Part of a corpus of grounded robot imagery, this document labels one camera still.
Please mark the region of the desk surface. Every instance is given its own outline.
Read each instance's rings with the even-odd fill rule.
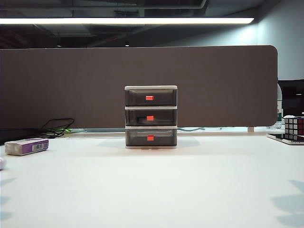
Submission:
[[[304,226],[304,146],[266,133],[184,134],[175,150],[54,139],[4,157],[3,228]]]

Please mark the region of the wall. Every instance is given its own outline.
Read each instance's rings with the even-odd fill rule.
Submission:
[[[257,24],[216,30],[160,46],[256,45]]]
[[[304,0],[283,0],[258,24],[258,44],[278,50],[278,77],[304,78]]]
[[[219,29],[160,46],[272,45],[278,50],[278,78],[304,78],[304,0],[268,0],[253,25]]]

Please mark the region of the drawer front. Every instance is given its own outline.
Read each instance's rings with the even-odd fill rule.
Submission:
[[[125,90],[125,106],[176,106],[176,89]]]
[[[177,130],[126,130],[126,146],[176,146]]]
[[[126,110],[126,126],[176,126],[177,110]]]

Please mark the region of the ceiling light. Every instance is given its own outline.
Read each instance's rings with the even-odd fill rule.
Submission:
[[[254,18],[0,18],[0,24],[249,24]]]

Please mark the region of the gray fabric partition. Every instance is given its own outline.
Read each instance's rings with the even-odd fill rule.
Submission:
[[[177,85],[178,126],[276,121],[272,46],[0,50],[0,128],[124,127],[124,86]]]

